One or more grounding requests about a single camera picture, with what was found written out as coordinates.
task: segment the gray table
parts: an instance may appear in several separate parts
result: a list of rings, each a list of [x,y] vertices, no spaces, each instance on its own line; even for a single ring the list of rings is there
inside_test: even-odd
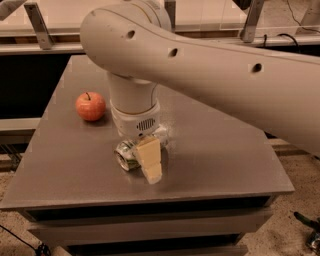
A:
[[[51,245],[87,255],[90,244],[211,236],[235,243],[271,216],[275,197],[294,190],[262,131],[162,86],[161,123],[170,143],[163,178],[149,185],[141,170],[118,166],[110,108],[96,123],[77,116],[74,103],[85,91],[108,102],[106,73],[73,56],[0,205],[24,215],[30,232]],[[216,245],[211,253],[223,255],[225,247]],[[245,251],[232,250],[226,255]]]

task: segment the table top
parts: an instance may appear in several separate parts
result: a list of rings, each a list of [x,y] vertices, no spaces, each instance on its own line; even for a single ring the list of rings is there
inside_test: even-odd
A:
[[[125,172],[113,150],[121,141],[110,108],[83,121],[75,100],[101,93],[106,72],[73,56],[0,204],[2,209],[58,208],[279,195],[294,190],[264,133],[159,86],[161,123],[169,129],[163,178],[149,185]]]

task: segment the metal frame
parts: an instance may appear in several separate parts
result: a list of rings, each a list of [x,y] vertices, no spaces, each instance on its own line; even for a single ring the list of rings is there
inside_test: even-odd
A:
[[[36,32],[38,43],[41,49],[50,50],[53,46],[53,42],[51,36],[49,35],[46,24],[43,20],[38,4],[26,3],[24,5],[24,8],[28,14],[33,29]]]
[[[252,43],[254,41],[263,4],[264,0],[252,0],[251,2],[246,24],[240,34],[241,39],[245,43]]]

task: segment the gray surface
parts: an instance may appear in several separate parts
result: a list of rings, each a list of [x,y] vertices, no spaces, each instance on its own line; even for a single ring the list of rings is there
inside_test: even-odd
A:
[[[85,91],[108,99],[106,74],[73,56],[1,202],[2,209],[109,205],[273,195],[293,186],[263,132],[160,86],[161,120],[170,132],[163,178],[149,185],[126,173],[113,149],[120,141],[110,109],[97,123],[77,116]]]
[[[271,215],[268,207],[143,214],[37,222],[28,231],[50,246],[117,243],[256,232]]]

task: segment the floor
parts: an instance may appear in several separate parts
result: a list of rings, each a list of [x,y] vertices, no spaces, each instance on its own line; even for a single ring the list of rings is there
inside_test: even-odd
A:
[[[289,0],[296,19],[301,20],[308,6],[306,0]],[[277,24],[278,28],[269,29]],[[263,14],[259,21],[257,35],[268,33],[273,36],[282,32],[294,34],[296,23],[293,21],[287,0],[265,0]],[[304,256],[314,255],[306,246],[305,241],[311,230],[293,216],[299,211],[310,218],[320,217],[320,162],[313,156],[288,145],[284,141],[275,139],[270,142],[276,151],[284,169],[289,175],[295,193],[280,196],[272,205],[273,217],[258,232],[247,234],[240,244],[248,246],[248,256]],[[0,160],[7,156],[0,155]],[[14,173],[0,172],[0,200],[14,177]],[[0,224],[26,240],[33,247],[39,241],[29,234],[26,229],[28,223],[15,212],[0,212]],[[0,230],[1,256],[32,256],[32,249]],[[52,248],[53,256],[66,256],[61,248]]]

